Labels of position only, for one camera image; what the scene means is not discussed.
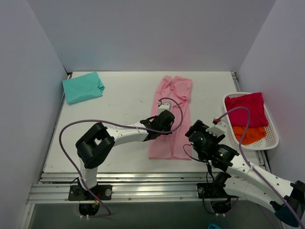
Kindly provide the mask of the white perforated plastic basket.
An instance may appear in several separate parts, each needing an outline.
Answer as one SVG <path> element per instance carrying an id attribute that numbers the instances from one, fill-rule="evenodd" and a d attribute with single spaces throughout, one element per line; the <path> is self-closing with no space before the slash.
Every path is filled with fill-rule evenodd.
<path id="1" fill-rule="evenodd" d="M 268 150 L 279 143 L 278 134 L 263 95 L 257 93 L 232 93 L 224 97 L 224 111 L 233 140 L 246 150 Z"/>

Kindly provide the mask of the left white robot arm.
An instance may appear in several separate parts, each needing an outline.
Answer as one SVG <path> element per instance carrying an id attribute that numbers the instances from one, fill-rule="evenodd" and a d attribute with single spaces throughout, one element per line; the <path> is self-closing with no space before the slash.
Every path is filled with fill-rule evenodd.
<path id="1" fill-rule="evenodd" d="M 130 143 L 155 140 L 162 132 L 171 130 L 174 115 L 165 110 L 152 118 L 141 120 L 126 127 L 105 127 L 94 124 L 76 143 L 80 158 L 81 177 L 79 195 L 91 200 L 96 195 L 97 170 L 113 147 Z"/>

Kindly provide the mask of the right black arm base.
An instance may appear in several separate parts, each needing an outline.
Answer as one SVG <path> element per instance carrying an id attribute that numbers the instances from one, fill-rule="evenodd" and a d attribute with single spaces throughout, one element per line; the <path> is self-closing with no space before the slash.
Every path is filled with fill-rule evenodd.
<path id="1" fill-rule="evenodd" d="M 236 206 L 239 197 L 229 195 L 225 192 L 225 181 L 231 178 L 224 172 L 219 172 L 216 177 L 212 177 L 212 181 L 206 176 L 205 183 L 197 183 L 197 195 L 202 200 L 203 208 L 208 214 L 225 217 L 232 212 Z"/>

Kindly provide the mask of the pink t-shirt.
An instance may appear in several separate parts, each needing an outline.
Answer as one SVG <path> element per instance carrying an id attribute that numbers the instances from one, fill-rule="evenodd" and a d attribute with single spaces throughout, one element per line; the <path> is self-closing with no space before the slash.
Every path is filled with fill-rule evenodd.
<path id="1" fill-rule="evenodd" d="M 170 102 L 171 112 L 175 116 L 172 129 L 178 128 L 172 134 L 161 135 L 150 141 L 148 157 L 150 159 L 191 160 L 192 149 L 183 146 L 188 144 L 186 132 L 191 126 L 190 101 L 193 89 L 191 79 L 176 76 L 165 76 L 160 81 L 153 98 L 151 115 L 158 114 L 157 101 L 166 98 L 163 102 Z"/>

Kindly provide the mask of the orange t-shirt in basket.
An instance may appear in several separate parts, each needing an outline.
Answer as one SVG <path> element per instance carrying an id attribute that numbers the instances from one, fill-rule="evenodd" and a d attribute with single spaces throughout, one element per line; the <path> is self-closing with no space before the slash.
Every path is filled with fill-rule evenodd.
<path id="1" fill-rule="evenodd" d="M 238 142 L 240 142 L 242 135 L 244 133 L 245 127 L 234 126 L 233 132 L 234 136 Z M 266 136 L 266 131 L 264 127 L 249 127 L 245 133 L 242 140 L 243 145 L 253 144 Z"/>

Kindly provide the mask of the teal object at bottom edge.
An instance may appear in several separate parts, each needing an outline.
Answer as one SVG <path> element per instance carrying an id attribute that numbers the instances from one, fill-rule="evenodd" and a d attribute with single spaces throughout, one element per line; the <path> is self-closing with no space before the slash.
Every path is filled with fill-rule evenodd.
<path id="1" fill-rule="evenodd" d="M 207 229 L 219 229 L 219 227 L 215 224 L 209 224 Z"/>

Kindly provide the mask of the folded teal t-shirt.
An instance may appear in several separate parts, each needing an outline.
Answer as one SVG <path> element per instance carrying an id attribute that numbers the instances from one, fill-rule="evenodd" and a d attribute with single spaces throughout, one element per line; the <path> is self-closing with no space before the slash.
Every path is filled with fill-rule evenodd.
<path id="1" fill-rule="evenodd" d="M 97 72 L 62 81 L 67 104 L 76 104 L 103 96 L 104 84 Z"/>

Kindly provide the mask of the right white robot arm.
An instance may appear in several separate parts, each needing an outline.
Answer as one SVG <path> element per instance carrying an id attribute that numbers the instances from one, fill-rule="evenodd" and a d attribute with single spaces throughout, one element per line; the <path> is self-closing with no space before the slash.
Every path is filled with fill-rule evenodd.
<path id="1" fill-rule="evenodd" d="M 269 209 L 284 224 L 303 229 L 304 182 L 277 177 L 248 161 L 241 152 L 221 144 L 225 129 L 222 121 L 209 127 L 197 120 L 185 134 L 199 160 L 220 170 L 211 186 L 213 194 L 245 198 Z"/>

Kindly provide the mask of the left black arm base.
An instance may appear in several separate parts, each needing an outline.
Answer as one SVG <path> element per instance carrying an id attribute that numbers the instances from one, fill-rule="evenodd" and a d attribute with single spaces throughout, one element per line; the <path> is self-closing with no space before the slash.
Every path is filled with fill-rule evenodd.
<path id="1" fill-rule="evenodd" d="M 75 213 L 81 219 L 101 218 L 111 215 L 110 209 L 103 203 L 112 199 L 112 185 L 97 184 L 89 191 L 81 186 L 78 178 L 74 179 L 69 186 L 68 201 L 89 201 L 89 203 L 79 203 Z"/>

